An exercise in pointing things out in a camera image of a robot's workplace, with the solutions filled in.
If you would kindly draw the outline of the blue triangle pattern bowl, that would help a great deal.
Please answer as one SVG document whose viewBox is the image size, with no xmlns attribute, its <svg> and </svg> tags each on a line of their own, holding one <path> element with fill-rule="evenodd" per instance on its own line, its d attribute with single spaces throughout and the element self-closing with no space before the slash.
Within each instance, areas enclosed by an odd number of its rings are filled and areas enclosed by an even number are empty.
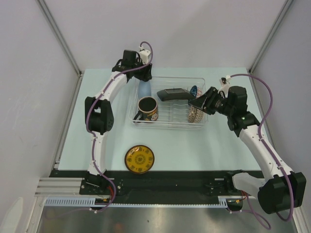
<svg viewBox="0 0 311 233">
<path fill-rule="evenodd" d="M 194 97 L 198 98 L 198 97 L 200 97 L 200 96 L 202 95 L 202 90 L 201 90 L 198 86 L 194 85 L 194 86 L 190 89 L 190 93 L 191 93 Z"/>
</svg>

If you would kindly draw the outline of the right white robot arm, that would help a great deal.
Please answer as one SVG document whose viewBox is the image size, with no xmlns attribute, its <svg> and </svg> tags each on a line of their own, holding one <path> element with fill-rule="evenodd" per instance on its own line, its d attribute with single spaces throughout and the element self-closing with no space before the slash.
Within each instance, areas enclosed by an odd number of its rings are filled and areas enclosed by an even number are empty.
<svg viewBox="0 0 311 233">
<path fill-rule="evenodd" d="M 258 163 L 264 179 L 261 180 L 243 170 L 228 172 L 224 189 L 230 195 L 239 191 L 258 199 L 267 214 L 279 213 L 301 206 L 306 187 L 306 177 L 293 172 L 265 140 L 257 118 L 247 110 L 247 92 L 244 87 L 233 86 L 224 97 L 215 87 L 202 96 L 190 100 L 189 105 L 208 114 L 227 117 L 231 131 L 247 146 Z"/>
</svg>

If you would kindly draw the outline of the black square floral plate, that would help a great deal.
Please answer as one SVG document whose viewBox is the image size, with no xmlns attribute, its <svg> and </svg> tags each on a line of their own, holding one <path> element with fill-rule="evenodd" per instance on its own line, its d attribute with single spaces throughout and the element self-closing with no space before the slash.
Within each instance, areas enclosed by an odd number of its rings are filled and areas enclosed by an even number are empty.
<svg viewBox="0 0 311 233">
<path fill-rule="evenodd" d="M 196 98 L 188 90 L 183 88 L 162 89 L 157 92 L 157 96 L 161 101 L 193 100 Z"/>
</svg>

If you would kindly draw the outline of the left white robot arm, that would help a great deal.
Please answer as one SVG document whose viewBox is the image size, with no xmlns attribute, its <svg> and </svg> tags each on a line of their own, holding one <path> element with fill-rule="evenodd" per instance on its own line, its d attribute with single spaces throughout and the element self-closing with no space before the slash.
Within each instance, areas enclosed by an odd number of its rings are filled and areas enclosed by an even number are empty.
<svg viewBox="0 0 311 233">
<path fill-rule="evenodd" d="M 109 180 L 103 177 L 105 146 L 109 131 L 114 125 L 112 101 L 131 78 L 147 82 L 152 79 L 152 50 L 139 47 L 139 51 L 125 50 L 123 58 L 112 68 L 111 76 L 104 87 L 94 96 L 85 99 L 86 130 L 92 135 L 91 161 L 85 181 L 97 194 L 107 190 Z"/>
</svg>

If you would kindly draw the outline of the white wire dish rack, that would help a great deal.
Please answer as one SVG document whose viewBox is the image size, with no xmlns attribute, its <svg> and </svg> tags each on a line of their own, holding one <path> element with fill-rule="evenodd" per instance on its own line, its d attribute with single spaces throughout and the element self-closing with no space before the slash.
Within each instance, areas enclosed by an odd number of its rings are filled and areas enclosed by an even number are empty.
<svg viewBox="0 0 311 233">
<path fill-rule="evenodd" d="M 207 115 L 204 114 L 200 123 L 189 123 L 188 113 L 190 105 L 188 100 L 171 100 L 161 101 L 157 96 L 157 92 L 162 89 L 183 88 L 188 91 L 196 85 L 205 92 L 205 80 L 203 78 L 189 77 L 157 77 L 154 76 L 151 80 L 151 96 L 156 99 L 158 104 L 158 119 L 154 123 L 144 120 L 133 120 L 138 112 L 138 84 L 140 81 L 135 81 L 131 108 L 129 111 L 129 119 L 136 127 L 140 128 L 162 128 L 162 129 L 189 129 L 199 130 L 207 123 Z"/>
</svg>

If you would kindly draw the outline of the round yellow black saucer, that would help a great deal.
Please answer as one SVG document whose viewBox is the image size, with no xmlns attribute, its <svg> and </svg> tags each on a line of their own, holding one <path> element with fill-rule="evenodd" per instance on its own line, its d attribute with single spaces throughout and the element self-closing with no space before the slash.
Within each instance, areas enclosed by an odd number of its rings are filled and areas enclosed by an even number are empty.
<svg viewBox="0 0 311 233">
<path fill-rule="evenodd" d="M 131 147 L 125 154 L 124 163 L 126 168 L 134 174 L 144 174 L 154 165 L 155 155 L 145 145 Z"/>
</svg>

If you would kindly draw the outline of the red mug black handle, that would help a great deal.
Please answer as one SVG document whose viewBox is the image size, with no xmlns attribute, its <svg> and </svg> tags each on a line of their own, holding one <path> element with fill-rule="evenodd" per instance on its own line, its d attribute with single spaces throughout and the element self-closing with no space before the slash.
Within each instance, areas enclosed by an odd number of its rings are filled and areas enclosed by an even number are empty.
<svg viewBox="0 0 311 233">
<path fill-rule="evenodd" d="M 138 112 L 133 120 L 157 121 L 158 104 L 153 97 L 143 97 L 138 101 Z"/>
</svg>

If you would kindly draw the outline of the light blue cup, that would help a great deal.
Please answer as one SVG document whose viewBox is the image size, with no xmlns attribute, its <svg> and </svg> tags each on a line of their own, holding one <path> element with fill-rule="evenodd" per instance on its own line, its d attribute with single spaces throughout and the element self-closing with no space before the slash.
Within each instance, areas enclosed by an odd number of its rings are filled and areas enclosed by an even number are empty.
<svg viewBox="0 0 311 233">
<path fill-rule="evenodd" d="M 151 96 L 151 83 L 140 81 L 138 84 L 138 99 Z"/>
</svg>

